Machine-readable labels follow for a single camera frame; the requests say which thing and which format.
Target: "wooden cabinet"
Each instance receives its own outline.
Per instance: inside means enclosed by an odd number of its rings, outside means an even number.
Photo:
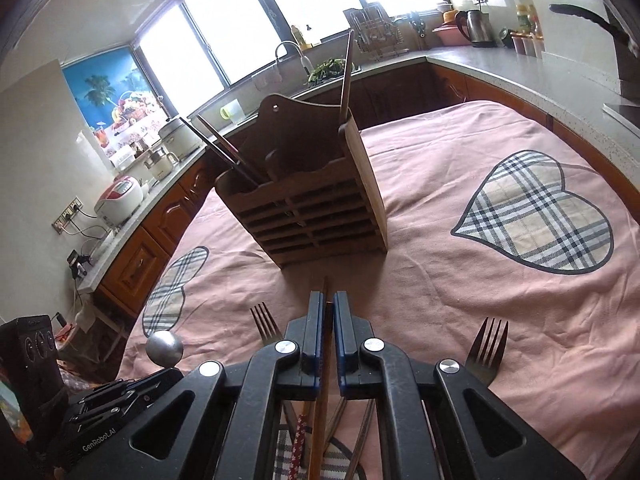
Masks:
[[[433,65],[433,72],[445,106],[459,105],[468,101],[469,93],[466,90],[464,74],[439,65]]]
[[[205,152],[204,155],[187,170],[179,182],[197,211],[199,211],[204,204],[209,191],[213,189],[218,175],[226,169],[219,168],[219,164],[216,164],[217,161],[213,159],[214,156],[215,155],[208,151]]]
[[[442,104],[433,69],[428,63],[395,68],[362,81],[378,124],[431,112]]]
[[[616,192],[620,200],[625,203],[634,220],[640,222],[638,190],[613,162],[599,152],[589,141],[583,139],[556,119],[553,119],[553,132],[575,152],[579,153],[607,181],[607,184]]]
[[[146,229],[139,227],[100,282],[101,292],[116,300],[125,312],[137,316],[169,257]]]
[[[143,227],[169,254],[174,254],[199,209],[188,195],[182,186],[174,185],[142,222]]]
[[[308,101],[320,105],[339,105],[341,95],[342,86],[338,86],[338,88],[333,88],[327,92],[315,95],[309,98]],[[365,128],[380,124],[362,80],[351,83],[349,108],[359,129],[364,130]]]
[[[474,77],[465,76],[465,79],[469,100],[495,101],[508,106],[509,108],[516,110],[520,115],[547,127],[548,123],[546,113],[539,108],[536,108],[534,105],[531,105],[513,94],[505,92],[498,87],[485,83],[484,81],[480,81]]]

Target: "green vegetable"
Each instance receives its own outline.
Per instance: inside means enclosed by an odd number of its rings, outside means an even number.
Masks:
[[[346,63],[346,59],[327,59],[319,64],[309,76],[309,88],[321,85],[337,77],[343,77]],[[355,65],[351,63],[351,71],[353,72],[354,70]]]

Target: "fork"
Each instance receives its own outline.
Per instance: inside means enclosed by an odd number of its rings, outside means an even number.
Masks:
[[[474,340],[474,343],[471,345],[471,350],[469,351],[469,355],[466,357],[465,368],[469,370],[473,375],[475,375],[482,384],[485,386],[489,386],[496,375],[498,374],[498,368],[500,368],[500,363],[502,362],[502,356],[504,355],[504,348],[507,345],[507,332],[509,330],[509,322],[504,323],[504,331],[502,332],[502,336],[500,337],[500,342],[498,343],[497,348],[495,347],[495,342],[498,339],[498,334],[500,333],[500,326],[502,324],[502,320],[498,320],[498,326],[494,332],[494,324],[495,317],[491,320],[491,326],[489,327],[489,332],[484,340],[484,346],[482,345],[482,340],[484,339],[484,331],[486,330],[486,324],[489,321],[489,318],[484,318],[484,323],[480,327],[478,331],[478,335]],[[491,347],[487,352],[487,346],[489,345],[489,340],[491,339],[492,332],[494,332],[494,338],[491,341]]]
[[[277,323],[273,319],[271,312],[269,312],[269,309],[264,302],[262,302],[262,306],[258,303],[249,310],[251,311],[251,315],[254,317],[258,332],[260,332],[260,339],[262,340],[263,346],[267,346],[284,339],[282,332],[278,328]],[[284,418],[287,422],[289,437],[293,443],[296,438],[296,425],[298,424],[296,410],[293,409],[293,404],[290,400],[282,401],[282,409],[284,410]]]

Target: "dish rack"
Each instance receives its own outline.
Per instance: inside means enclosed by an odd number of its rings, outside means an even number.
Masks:
[[[363,9],[347,9],[344,16],[355,31],[356,43],[363,54],[371,53],[377,58],[398,55],[398,44],[404,39],[382,5],[374,2]]]
[[[351,36],[347,66],[351,66]],[[239,151],[269,181],[252,186],[235,170],[216,192],[280,267],[336,254],[386,253],[382,196],[348,110],[347,71],[338,105],[272,94],[263,99],[252,134]]]

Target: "heart patch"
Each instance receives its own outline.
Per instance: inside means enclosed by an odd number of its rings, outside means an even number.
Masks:
[[[184,286],[196,276],[208,256],[209,250],[199,246],[175,260],[165,270],[146,300],[142,330],[147,337],[175,326],[184,306]]]
[[[558,161],[533,150],[513,153],[489,173],[451,234],[555,274],[592,272],[613,252],[606,216],[564,188]]]

